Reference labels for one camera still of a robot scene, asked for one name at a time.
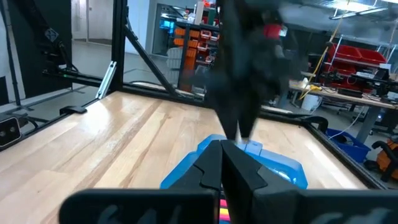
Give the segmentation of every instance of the blue object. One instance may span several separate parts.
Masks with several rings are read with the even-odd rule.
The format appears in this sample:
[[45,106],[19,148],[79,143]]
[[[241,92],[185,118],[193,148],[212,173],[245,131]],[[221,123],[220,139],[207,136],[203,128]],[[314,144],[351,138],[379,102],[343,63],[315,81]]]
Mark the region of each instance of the blue object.
[[[205,140],[199,143],[195,152],[188,153],[182,161],[171,171],[171,173],[160,184],[161,189],[169,188],[176,180],[178,180],[192,164],[198,159],[200,154],[213,140],[225,140],[225,136],[219,134],[212,134]],[[248,144],[237,144],[240,149],[244,150],[253,159],[260,162],[262,165],[268,167],[276,174],[284,179],[297,185],[301,189],[306,189],[308,186],[305,178],[302,165],[288,157],[285,157],[274,152],[262,149],[262,144],[256,141],[249,141]]]
[[[341,131],[339,130],[328,128],[326,133],[329,137],[331,137],[340,132]],[[348,134],[347,132],[343,132],[341,133],[341,135],[344,136],[348,141],[352,141],[353,145],[340,143],[335,138],[332,138],[331,140],[341,150],[345,151],[345,153],[347,153],[351,158],[353,158],[356,162],[363,163],[366,159],[366,155],[371,149],[365,146],[363,143],[359,142],[356,138],[354,138],[352,135]]]
[[160,21],[160,28],[161,29],[167,29],[169,30],[169,34],[174,33],[174,22],[173,21],[167,21],[167,20],[161,20]]

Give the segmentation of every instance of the black cable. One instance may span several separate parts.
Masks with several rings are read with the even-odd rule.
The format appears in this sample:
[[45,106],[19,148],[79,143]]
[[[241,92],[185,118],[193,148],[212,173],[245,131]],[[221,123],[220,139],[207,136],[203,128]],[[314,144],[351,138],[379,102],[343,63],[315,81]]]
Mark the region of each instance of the black cable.
[[324,86],[321,86],[321,89],[324,90],[327,93],[336,93],[337,92],[336,90],[332,90],[331,88],[327,88],[327,87],[324,87]]

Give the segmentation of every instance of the door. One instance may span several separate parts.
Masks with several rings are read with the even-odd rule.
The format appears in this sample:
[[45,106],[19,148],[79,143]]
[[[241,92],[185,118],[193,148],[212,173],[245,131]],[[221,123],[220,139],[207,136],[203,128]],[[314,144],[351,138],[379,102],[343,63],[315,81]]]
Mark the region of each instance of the door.
[[87,40],[87,1],[72,0],[72,37],[74,40]]
[[98,44],[112,44],[113,1],[88,1],[88,41]]

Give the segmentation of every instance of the ceiling light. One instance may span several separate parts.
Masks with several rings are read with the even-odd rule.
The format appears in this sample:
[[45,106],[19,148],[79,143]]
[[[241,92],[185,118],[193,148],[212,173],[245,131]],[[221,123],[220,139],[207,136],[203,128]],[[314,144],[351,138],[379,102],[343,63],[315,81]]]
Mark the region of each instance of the ceiling light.
[[333,4],[333,7],[341,10],[347,10],[349,12],[361,12],[373,9],[373,6],[368,6],[359,2],[350,2],[347,4],[347,1],[337,1]]
[[380,7],[377,9],[369,9],[369,10],[365,10],[365,11],[361,11],[361,12],[349,12],[346,14],[341,14],[339,16],[330,17],[329,19],[335,20],[335,19],[348,18],[348,17],[353,17],[353,16],[363,16],[366,14],[372,14],[372,13],[382,12],[382,11],[386,11],[386,10],[388,10],[388,8]]

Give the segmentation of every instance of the workbench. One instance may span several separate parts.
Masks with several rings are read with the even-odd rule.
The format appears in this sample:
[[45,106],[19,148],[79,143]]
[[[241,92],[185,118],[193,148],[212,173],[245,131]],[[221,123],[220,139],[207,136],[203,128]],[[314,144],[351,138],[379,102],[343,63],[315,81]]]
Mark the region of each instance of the workbench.
[[[215,112],[114,92],[0,152],[2,223],[57,223],[62,201],[85,188],[159,188],[210,134]],[[307,129],[259,119],[252,139],[303,165],[310,189],[366,189]]]
[[[290,81],[290,90],[299,91],[299,92],[307,92],[307,89],[302,88],[297,81]],[[392,110],[398,110],[398,105],[393,105],[390,103],[383,103],[380,102],[380,99],[375,96],[369,96],[364,94],[362,98],[357,98],[353,96],[346,96],[337,93],[334,90],[322,90],[322,91],[311,91],[309,94],[317,95],[317,96],[325,96],[329,98],[344,100],[353,102],[356,105],[364,105],[369,106],[368,114],[366,119],[362,124],[362,128],[359,130],[359,133],[356,136],[356,139],[359,140],[361,143],[364,143],[366,138],[368,137],[370,131],[372,130],[374,123],[377,120],[381,112],[381,108],[387,108]],[[279,107],[283,107],[285,102],[287,101],[287,94],[284,94],[278,104]]]

